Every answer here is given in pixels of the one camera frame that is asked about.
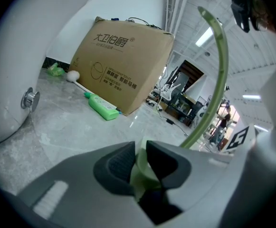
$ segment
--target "white wall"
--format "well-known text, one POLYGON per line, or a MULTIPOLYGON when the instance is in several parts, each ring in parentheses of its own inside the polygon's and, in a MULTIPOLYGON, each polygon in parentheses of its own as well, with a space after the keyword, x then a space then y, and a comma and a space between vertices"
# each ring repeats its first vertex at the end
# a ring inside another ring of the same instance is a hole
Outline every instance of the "white wall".
POLYGON ((202 75, 191 87, 189 87, 185 91, 185 94, 197 101, 206 82, 206 79, 206 75, 202 75))
POLYGON ((207 76, 199 95, 203 99, 207 100, 210 95, 213 96, 215 86, 216 82, 214 82, 210 77, 207 76))
POLYGON ((165 0, 91 0, 64 26, 47 51, 47 57, 69 63, 96 16, 104 19, 138 17, 163 27, 165 0))

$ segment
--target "black plastic part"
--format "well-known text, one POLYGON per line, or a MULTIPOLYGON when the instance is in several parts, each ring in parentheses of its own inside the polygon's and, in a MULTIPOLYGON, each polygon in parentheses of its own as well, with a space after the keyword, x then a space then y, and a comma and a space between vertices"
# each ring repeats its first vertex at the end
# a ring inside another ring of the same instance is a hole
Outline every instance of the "black plastic part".
POLYGON ((171 124, 171 125, 174 124, 174 122, 172 120, 168 119, 168 118, 166 119, 166 122, 169 123, 169 124, 171 124))
POLYGON ((135 163, 134 147, 134 142, 130 142, 95 163, 94 176, 107 191, 134 196, 133 188, 129 185, 130 174, 135 163))
POLYGON ((251 0, 232 0, 231 8, 236 24, 248 33, 250 30, 248 18, 251 17, 251 0))
POLYGON ((139 205, 156 225, 182 213, 178 207, 168 203, 162 190, 147 190, 140 199, 139 205))
POLYGON ((178 188, 190 175, 191 164, 182 156, 161 147, 159 143, 147 141, 147 161, 164 189, 178 188))

